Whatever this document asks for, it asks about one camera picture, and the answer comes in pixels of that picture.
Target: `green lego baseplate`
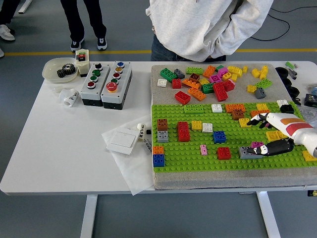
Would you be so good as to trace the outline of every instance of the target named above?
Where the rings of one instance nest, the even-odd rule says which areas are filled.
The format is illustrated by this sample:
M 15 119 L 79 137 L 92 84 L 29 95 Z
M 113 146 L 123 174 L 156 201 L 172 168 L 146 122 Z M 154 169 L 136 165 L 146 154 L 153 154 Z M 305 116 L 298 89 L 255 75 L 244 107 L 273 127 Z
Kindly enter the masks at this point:
M 303 118 L 293 102 L 289 102 L 295 110 L 295 115 Z M 152 105 L 152 135 L 153 146 L 163 146 L 165 154 L 165 166 L 155 167 L 156 173 L 166 172 L 196 172 L 196 171 L 231 171 L 231 170 L 257 170 L 257 169 L 282 169 L 297 167 L 317 166 L 317 162 L 306 162 L 302 151 L 306 148 L 302 145 L 295 145 L 292 152 L 263 157 L 262 159 L 240 159 L 239 147 L 250 146 L 253 141 L 269 141 L 266 137 L 267 131 L 276 129 L 263 128 L 259 125 L 249 128 L 241 128 L 239 121 L 233 120 L 232 115 L 225 112 L 225 104 L 221 104 L 222 113 L 213 113 L 211 104 L 201 104 L 204 108 L 203 114 L 185 114 L 183 105 Z M 266 103 L 270 112 L 280 113 L 277 103 Z M 244 103 L 246 108 L 245 118 L 251 119 L 250 112 L 257 110 L 256 103 Z M 167 119 L 168 143 L 158 143 L 157 120 Z M 189 128 L 193 120 L 200 120 L 203 123 L 212 123 L 213 131 L 223 130 L 227 141 L 215 144 L 212 133 L 202 133 L 190 129 L 190 141 L 179 142 L 177 123 L 188 122 Z M 207 146 L 208 155 L 202 156 L 200 145 Z M 218 160 L 218 147 L 229 147 L 230 160 Z

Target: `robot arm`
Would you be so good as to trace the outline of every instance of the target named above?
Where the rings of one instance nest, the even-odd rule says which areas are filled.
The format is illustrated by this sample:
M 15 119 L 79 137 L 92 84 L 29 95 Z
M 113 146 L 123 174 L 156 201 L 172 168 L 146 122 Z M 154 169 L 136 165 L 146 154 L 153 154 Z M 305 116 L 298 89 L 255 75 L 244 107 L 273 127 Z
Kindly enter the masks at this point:
M 257 125 L 262 122 L 260 128 L 269 124 L 268 128 L 276 128 L 288 139 L 273 141 L 258 148 L 248 149 L 249 153 L 272 156 L 290 152 L 294 144 L 304 145 L 308 152 L 317 158 L 317 130 L 293 114 L 266 113 L 253 117 L 247 125 Z

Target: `black pants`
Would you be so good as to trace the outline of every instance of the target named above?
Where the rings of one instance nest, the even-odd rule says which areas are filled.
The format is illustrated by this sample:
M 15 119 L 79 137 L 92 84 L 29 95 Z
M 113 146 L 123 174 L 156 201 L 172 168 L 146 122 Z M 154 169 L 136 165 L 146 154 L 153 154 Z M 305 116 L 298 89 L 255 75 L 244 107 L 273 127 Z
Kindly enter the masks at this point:
M 0 25 L 9 24 L 20 3 L 20 0 L 3 0 L 0 11 Z
M 60 0 L 60 2 L 64 8 L 68 21 L 70 38 L 73 41 L 81 41 L 85 36 L 85 29 L 79 16 L 77 0 Z M 94 30 L 95 36 L 97 38 L 104 38 L 106 36 L 107 28 L 103 24 L 103 16 L 99 0 L 84 0 L 84 3 L 86 5 L 90 25 Z

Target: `plastic bowl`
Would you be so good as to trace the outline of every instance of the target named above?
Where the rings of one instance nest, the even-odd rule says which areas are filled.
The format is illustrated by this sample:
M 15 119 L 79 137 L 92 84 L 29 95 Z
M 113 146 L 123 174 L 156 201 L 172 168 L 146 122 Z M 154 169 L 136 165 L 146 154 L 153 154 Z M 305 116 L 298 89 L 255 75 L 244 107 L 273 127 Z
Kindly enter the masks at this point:
M 64 78 L 60 78 L 57 75 L 57 71 L 63 67 L 63 65 L 67 63 L 72 63 L 76 71 L 74 74 L 66 75 Z M 43 68 L 42 76 L 44 79 L 52 82 L 52 83 L 65 83 L 73 80 L 76 78 L 78 74 L 78 67 L 76 65 L 76 59 L 75 58 L 55 58 L 50 61 L 48 61 Z

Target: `black object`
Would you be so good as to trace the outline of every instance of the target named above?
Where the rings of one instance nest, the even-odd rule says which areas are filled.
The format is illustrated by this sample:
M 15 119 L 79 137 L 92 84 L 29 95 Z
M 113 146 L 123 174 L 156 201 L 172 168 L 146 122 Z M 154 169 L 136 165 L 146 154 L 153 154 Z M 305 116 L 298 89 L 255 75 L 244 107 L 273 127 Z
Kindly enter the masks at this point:
M 317 107 L 317 96 L 313 94 L 306 94 L 304 105 L 308 107 Z

